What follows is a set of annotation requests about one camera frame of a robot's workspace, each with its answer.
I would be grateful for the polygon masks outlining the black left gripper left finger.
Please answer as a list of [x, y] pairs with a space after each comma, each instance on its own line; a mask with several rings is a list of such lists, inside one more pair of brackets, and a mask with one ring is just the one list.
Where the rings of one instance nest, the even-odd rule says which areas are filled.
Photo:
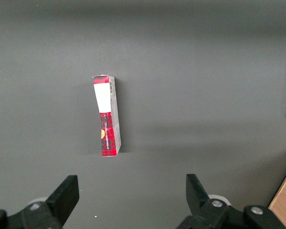
[[45, 201], [8, 216], [0, 209], [0, 229], [62, 229], [80, 198], [77, 175], [67, 176]]

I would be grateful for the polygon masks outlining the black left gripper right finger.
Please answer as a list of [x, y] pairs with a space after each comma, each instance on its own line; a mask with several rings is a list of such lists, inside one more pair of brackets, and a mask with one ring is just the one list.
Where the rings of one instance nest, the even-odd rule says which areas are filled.
[[248, 205], [239, 211], [218, 198], [210, 198], [195, 174], [186, 175], [186, 200], [191, 211], [179, 229], [284, 229], [268, 208]]

